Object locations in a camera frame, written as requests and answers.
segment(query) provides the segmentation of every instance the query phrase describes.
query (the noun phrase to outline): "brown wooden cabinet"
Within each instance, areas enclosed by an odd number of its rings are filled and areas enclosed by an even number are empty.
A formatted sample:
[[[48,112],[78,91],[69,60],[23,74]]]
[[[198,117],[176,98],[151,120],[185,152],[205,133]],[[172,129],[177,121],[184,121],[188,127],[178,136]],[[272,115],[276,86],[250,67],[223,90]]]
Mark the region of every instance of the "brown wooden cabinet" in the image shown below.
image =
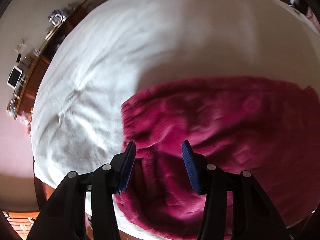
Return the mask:
[[[16,119],[22,112],[30,113],[34,106],[38,89],[50,62],[56,52],[57,44],[61,43],[83,19],[87,12],[81,5],[77,6],[70,16],[55,27],[53,32],[45,39],[40,48],[39,56],[35,57],[26,71],[26,76],[18,91],[18,101],[13,117]]]

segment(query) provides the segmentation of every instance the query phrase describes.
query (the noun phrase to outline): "mattress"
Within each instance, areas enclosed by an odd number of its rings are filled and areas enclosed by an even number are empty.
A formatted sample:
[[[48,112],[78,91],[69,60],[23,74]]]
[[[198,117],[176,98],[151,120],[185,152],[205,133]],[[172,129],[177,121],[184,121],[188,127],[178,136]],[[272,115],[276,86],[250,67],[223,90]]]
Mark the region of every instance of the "mattress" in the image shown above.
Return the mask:
[[[277,0],[109,0],[64,40],[40,85],[31,142],[35,175],[57,187],[121,152],[121,105],[190,77],[263,76],[320,92],[320,38]],[[86,212],[91,214],[87,194]],[[120,230],[163,239],[130,223]]]

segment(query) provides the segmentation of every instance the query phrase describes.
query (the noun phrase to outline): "pink object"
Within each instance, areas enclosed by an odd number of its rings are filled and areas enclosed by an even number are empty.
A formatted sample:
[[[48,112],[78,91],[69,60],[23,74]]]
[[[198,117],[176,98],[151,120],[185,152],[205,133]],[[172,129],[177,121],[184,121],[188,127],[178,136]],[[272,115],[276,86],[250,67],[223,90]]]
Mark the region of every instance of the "pink object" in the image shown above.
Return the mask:
[[[137,146],[127,190],[116,197],[126,218],[155,235],[195,239],[205,196],[191,188],[181,144],[224,171],[249,170],[286,225],[320,198],[320,104],[316,92],[253,77],[162,84],[123,104],[124,147]],[[227,234],[232,221],[228,197]]]

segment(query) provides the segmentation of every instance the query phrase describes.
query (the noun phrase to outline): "pink cloth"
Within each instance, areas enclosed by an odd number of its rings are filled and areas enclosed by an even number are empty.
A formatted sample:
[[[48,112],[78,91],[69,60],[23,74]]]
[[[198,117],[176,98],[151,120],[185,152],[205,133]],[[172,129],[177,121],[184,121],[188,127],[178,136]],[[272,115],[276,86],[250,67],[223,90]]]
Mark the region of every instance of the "pink cloth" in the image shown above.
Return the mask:
[[[224,171],[249,170],[286,225],[306,217],[320,197],[320,104],[308,87],[253,77],[167,83],[123,104],[124,146],[136,162],[116,197],[126,218],[153,234],[195,239],[205,196],[191,188],[181,144]],[[228,198],[227,233],[232,201]]]

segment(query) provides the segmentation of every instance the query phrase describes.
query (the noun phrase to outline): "magenta fleece blanket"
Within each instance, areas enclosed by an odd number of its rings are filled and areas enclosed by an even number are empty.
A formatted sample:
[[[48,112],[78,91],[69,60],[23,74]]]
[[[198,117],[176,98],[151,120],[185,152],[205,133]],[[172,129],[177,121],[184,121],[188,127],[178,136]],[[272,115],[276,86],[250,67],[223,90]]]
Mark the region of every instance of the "magenta fleece blanket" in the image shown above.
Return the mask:
[[[181,144],[224,171],[249,170],[287,226],[320,198],[320,104],[308,87],[266,78],[214,77],[152,87],[123,104],[124,147],[137,146],[126,218],[155,235],[195,239],[205,196],[191,188]],[[232,198],[227,199],[227,230]]]

